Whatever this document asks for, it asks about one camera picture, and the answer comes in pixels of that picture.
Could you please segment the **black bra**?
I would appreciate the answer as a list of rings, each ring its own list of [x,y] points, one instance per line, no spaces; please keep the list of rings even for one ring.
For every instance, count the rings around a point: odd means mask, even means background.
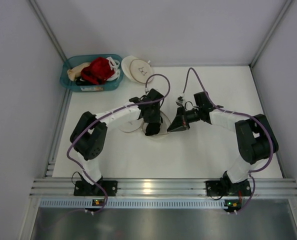
[[[155,136],[158,135],[161,131],[161,122],[155,122],[155,123],[148,123],[145,129],[145,135],[146,136]]]

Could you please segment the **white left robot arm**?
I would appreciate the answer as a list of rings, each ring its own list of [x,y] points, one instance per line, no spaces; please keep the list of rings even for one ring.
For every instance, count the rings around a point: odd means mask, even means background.
[[[147,136],[160,133],[163,123],[160,102],[164,98],[160,92],[151,89],[142,97],[131,98],[121,107],[98,114],[89,111],[82,114],[69,138],[71,146],[67,157],[81,168],[83,181],[91,186],[100,184],[103,175],[97,157],[110,130],[142,119],[147,124]]]

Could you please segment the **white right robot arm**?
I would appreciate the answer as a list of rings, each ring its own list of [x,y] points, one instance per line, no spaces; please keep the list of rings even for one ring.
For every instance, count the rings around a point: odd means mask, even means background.
[[[191,123],[203,121],[235,133],[239,157],[221,177],[223,185],[236,186],[245,182],[250,173],[261,171],[253,169],[258,161],[271,161],[273,154],[279,150],[278,141],[265,115],[250,116],[223,110],[220,105],[214,105],[204,91],[194,94],[194,100],[196,106],[187,110],[182,98],[178,98],[176,115],[167,132],[186,131]]]

